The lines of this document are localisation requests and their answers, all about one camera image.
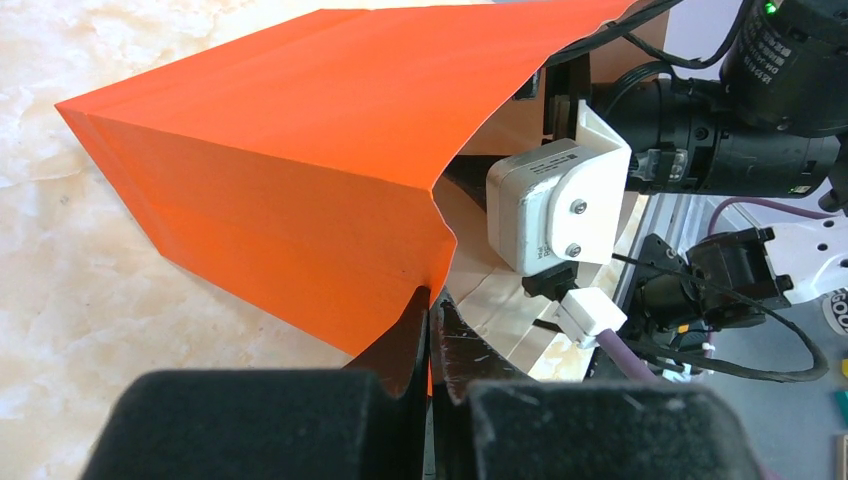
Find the orange paper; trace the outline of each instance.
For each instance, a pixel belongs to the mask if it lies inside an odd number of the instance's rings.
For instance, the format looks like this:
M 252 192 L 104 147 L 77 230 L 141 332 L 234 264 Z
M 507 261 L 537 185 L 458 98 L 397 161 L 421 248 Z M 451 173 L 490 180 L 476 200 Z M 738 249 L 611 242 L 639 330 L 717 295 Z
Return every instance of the orange paper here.
M 631 3 L 317 11 L 57 108 L 162 255 L 356 355 L 445 282 L 447 163 Z

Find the teal object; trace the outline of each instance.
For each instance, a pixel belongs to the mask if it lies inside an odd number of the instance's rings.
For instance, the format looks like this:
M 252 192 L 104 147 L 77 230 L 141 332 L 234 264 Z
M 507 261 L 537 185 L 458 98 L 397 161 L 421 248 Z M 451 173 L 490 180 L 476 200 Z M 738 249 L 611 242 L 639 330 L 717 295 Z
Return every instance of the teal object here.
M 842 419 L 845 420 L 845 425 L 848 426 L 848 391 L 836 392 L 836 403 L 839 404 Z

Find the silver screw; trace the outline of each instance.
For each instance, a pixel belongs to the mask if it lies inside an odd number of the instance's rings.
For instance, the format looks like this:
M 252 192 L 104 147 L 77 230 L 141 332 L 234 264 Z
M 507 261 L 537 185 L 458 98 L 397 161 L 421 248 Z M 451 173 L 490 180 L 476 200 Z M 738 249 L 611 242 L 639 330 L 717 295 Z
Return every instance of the silver screw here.
M 571 258 L 574 258 L 574 257 L 580 255 L 580 252 L 582 252 L 582 251 L 583 251 L 583 249 L 580 248 L 580 245 L 577 245 L 576 243 L 572 243 L 571 245 L 568 246 L 568 249 L 565 251 L 565 254 L 568 255 Z
M 586 207 L 588 206 L 589 205 L 585 201 L 578 198 L 571 204 L 571 211 L 580 215 L 586 211 Z

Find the white cable plug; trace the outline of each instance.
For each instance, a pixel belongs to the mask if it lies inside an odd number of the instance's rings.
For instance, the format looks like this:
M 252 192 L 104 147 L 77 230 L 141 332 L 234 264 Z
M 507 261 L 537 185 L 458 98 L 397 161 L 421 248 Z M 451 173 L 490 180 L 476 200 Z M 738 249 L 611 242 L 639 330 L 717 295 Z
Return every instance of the white cable plug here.
M 626 320 L 627 315 L 597 287 L 569 290 L 554 314 L 559 328 L 580 348 L 597 347 L 599 333 L 616 332 Z

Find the beige marble table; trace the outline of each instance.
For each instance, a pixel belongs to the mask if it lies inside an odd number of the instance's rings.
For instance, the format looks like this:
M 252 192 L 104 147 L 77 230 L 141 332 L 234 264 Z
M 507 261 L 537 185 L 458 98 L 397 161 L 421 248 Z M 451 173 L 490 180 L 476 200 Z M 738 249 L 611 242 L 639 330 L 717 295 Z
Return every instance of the beige marble table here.
M 0 3 L 0 479 L 77 477 L 110 406 L 145 372 L 338 367 L 349 359 L 159 256 L 53 104 L 319 5 L 427 3 Z M 632 230 L 634 221 L 623 218 Z M 461 307 L 479 310 L 485 292 L 515 297 L 517 287 L 504 280 L 509 273 L 494 254 L 481 257 L 473 243 L 466 245 L 451 282 L 477 304 Z M 615 270 L 592 278 L 609 288 Z M 539 308 L 537 302 L 528 312 Z M 480 326 L 512 352 L 526 335 L 511 345 L 498 333 L 503 325 Z M 535 367 L 540 377 L 573 376 L 562 370 L 573 365 L 567 343 L 534 341 L 529 350 L 518 349 L 526 369 Z

